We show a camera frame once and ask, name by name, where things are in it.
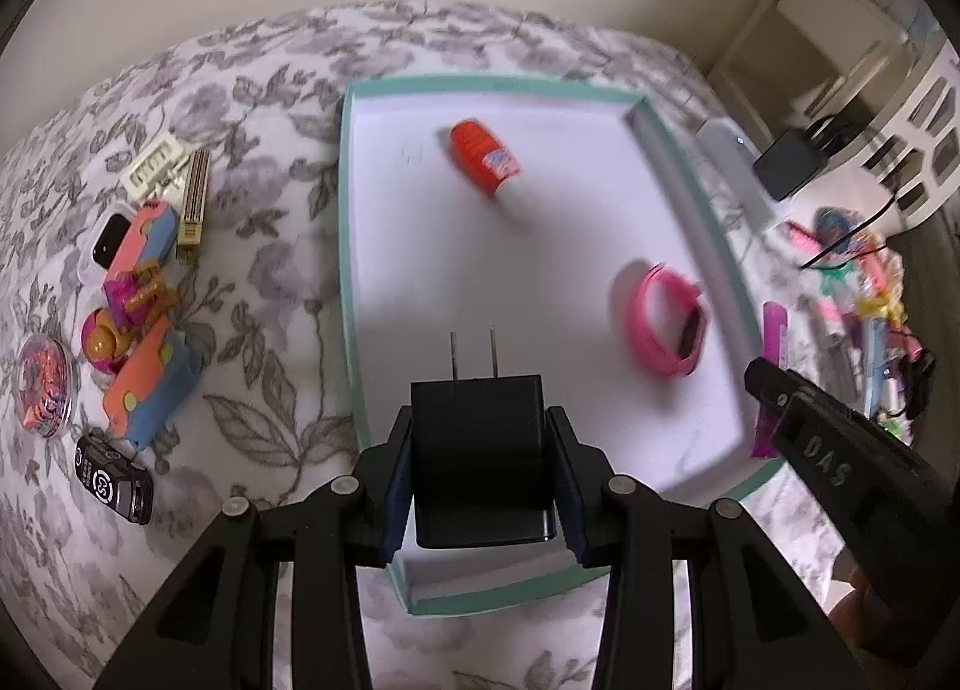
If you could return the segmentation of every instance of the bolt head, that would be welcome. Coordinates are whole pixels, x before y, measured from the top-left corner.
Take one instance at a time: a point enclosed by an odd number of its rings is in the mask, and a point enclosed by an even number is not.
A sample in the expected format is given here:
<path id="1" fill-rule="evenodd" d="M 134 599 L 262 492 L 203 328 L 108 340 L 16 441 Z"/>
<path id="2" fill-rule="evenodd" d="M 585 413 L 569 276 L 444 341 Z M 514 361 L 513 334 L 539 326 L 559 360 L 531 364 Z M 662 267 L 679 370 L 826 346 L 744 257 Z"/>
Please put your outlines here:
<path id="1" fill-rule="evenodd" d="M 330 489 L 332 489 L 336 495 L 352 495 L 360 489 L 360 479 L 353 476 L 338 476 L 336 479 L 333 479 L 333 483 L 330 484 Z"/>
<path id="2" fill-rule="evenodd" d="M 232 498 L 227 498 L 227 500 L 224 501 L 222 511 L 226 516 L 236 519 L 246 514 L 248 508 L 250 508 L 250 501 L 243 497 L 243 495 L 234 495 Z"/>
<path id="3" fill-rule="evenodd" d="M 637 489 L 637 483 L 629 476 L 614 476 L 607 482 L 607 487 L 617 495 L 629 495 Z"/>
<path id="4" fill-rule="evenodd" d="M 743 513 L 743 506 L 731 498 L 721 498 L 714 508 L 724 519 L 736 519 Z"/>

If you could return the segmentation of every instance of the orange bottle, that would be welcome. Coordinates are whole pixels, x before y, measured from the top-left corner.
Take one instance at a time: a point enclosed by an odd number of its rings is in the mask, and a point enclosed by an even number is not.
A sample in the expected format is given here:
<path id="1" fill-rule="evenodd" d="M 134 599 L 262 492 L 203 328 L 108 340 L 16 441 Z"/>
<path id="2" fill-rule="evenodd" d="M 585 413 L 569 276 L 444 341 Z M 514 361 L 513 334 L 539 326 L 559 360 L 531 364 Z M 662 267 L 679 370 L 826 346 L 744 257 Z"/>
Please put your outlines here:
<path id="1" fill-rule="evenodd" d="M 508 212 L 526 217 L 530 200 L 520 164 L 493 134 L 469 118 L 450 130 L 450 153 L 469 179 Z"/>

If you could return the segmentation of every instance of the toy car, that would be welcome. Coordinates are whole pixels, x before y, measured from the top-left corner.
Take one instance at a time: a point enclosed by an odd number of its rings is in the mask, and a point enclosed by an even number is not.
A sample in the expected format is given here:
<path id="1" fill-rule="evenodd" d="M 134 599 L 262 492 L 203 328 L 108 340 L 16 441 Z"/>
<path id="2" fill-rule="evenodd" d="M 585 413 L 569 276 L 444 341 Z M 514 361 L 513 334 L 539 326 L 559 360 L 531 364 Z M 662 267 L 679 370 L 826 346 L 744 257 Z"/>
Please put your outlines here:
<path id="1" fill-rule="evenodd" d="M 142 465 L 127 460 L 99 439 L 77 441 L 74 470 L 83 487 L 98 501 L 136 525 L 150 522 L 154 480 Z"/>
<path id="2" fill-rule="evenodd" d="M 145 448 L 194 388 L 204 365 L 200 352 L 162 316 L 104 394 L 112 434 Z"/>

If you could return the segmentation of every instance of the white tray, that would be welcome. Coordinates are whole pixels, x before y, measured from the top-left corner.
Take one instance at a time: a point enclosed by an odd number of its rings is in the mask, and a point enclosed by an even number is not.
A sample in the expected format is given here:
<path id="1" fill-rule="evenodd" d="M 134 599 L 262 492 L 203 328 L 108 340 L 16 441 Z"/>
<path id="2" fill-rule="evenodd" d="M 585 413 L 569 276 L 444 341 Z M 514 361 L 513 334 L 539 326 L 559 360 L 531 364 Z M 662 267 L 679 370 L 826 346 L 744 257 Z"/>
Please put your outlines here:
<path id="1" fill-rule="evenodd" d="M 442 136 L 479 118 L 536 193 L 511 225 L 448 156 Z M 672 500 L 743 497 L 779 463 L 752 460 L 755 405 L 743 371 L 760 351 L 754 306 L 709 201 L 637 94 L 491 76 L 386 78 L 344 101 L 340 247 L 347 366 L 361 448 L 386 439 L 410 383 L 539 373 L 546 405 L 613 469 Z M 704 287 L 712 322 L 696 371 L 664 383 L 632 361 L 614 282 L 646 260 Z M 413 524 L 392 578 L 414 614 L 460 614 L 594 578 L 545 544 L 438 551 Z"/>

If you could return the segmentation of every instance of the pink pen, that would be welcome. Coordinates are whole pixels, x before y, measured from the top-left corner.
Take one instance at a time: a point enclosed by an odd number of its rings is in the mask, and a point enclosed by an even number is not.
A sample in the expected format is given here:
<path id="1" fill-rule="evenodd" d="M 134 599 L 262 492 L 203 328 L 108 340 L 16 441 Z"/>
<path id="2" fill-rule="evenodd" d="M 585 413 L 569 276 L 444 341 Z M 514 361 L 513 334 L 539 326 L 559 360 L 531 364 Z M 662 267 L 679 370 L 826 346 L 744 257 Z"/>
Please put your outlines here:
<path id="1" fill-rule="evenodd" d="M 763 359 L 786 367 L 787 354 L 786 338 L 786 308 L 780 303 L 767 302 L 763 304 Z M 773 446 L 776 417 L 763 407 L 757 412 L 755 425 L 754 450 L 750 453 L 753 458 L 776 457 Z"/>

